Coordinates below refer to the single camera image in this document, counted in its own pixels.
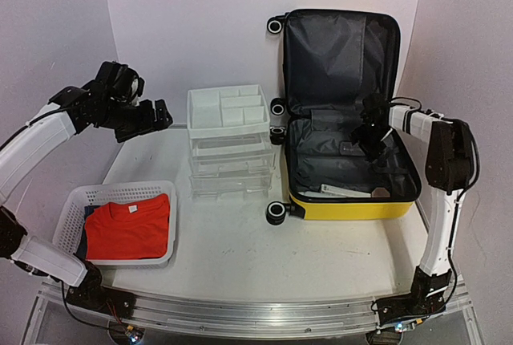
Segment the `yellow Pikachu hard-shell suitcase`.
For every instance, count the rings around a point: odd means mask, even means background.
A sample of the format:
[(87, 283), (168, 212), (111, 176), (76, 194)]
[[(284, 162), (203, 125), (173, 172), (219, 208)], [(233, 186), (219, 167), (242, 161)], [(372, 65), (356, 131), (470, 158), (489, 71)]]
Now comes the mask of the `yellow Pikachu hard-shell suitcase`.
[[(363, 100), (394, 94), (401, 33), (387, 14), (299, 9), (271, 17), (270, 34), (282, 37), (284, 93), (271, 101), (284, 126), (270, 130), (283, 148), (288, 177), (285, 201), (268, 204), (267, 222), (390, 219), (404, 216), (418, 199), (418, 172), (397, 132), (376, 160), (341, 156), (339, 144), (362, 124)], [(335, 197), (322, 184), (390, 198)]]

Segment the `white perforated plastic basket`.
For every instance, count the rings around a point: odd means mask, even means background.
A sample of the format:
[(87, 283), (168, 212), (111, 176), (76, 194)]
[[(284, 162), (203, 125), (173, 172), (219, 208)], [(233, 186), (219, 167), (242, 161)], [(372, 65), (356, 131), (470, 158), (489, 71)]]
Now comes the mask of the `white perforated plastic basket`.
[(165, 267), (173, 255), (176, 214), (170, 181), (82, 186), (68, 195), (53, 243), (97, 266)]

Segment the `white plastic drawer organizer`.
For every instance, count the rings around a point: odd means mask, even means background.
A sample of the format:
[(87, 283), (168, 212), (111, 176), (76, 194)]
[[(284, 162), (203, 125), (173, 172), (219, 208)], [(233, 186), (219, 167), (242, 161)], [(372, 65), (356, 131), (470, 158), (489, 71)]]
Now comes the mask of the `white plastic drawer organizer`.
[(271, 189), (275, 153), (259, 84), (190, 90), (187, 130), (193, 196), (245, 196)]

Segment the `orange garment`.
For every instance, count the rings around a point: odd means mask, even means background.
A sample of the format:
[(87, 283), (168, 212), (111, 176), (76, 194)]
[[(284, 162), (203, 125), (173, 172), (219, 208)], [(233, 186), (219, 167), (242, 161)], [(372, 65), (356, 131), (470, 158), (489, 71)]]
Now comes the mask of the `orange garment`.
[(169, 197), (130, 204), (109, 202), (85, 220), (86, 259), (127, 261), (156, 259), (168, 251)]

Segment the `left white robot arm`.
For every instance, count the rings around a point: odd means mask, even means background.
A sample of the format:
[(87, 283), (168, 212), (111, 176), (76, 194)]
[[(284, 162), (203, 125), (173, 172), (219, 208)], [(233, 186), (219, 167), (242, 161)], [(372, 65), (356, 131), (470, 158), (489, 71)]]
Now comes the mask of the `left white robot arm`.
[[(89, 126), (113, 130), (120, 143), (168, 128), (172, 116), (165, 101), (142, 99), (143, 87), (143, 78), (128, 65), (106, 61), (84, 86), (65, 87), (52, 96), (1, 146), (1, 201), (56, 148)], [(1, 208), (1, 256), (29, 274), (59, 282), (66, 306), (115, 319), (133, 313), (133, 293), (103, 286), (97, 266), (28, 233), (7, 207)]]

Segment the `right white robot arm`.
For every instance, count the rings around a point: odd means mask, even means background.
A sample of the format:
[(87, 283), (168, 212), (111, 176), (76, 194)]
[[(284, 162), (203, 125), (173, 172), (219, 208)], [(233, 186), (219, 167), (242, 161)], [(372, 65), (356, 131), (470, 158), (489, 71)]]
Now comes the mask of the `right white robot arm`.
[(468, 123), (407, 105), (406, 97), (371, 94), (363, 100), (362, 124), (351, 134), (369, 160), (385, 151), (386, 137), (401, 131), (425, 143), (425, 176), (432, 193), (426, 247), (407, 294), (374, 301), (378, 327), (396, 332), (445, 311), (458, 284), (453, 253), (463, 201), (480, 174), (479, 150)]

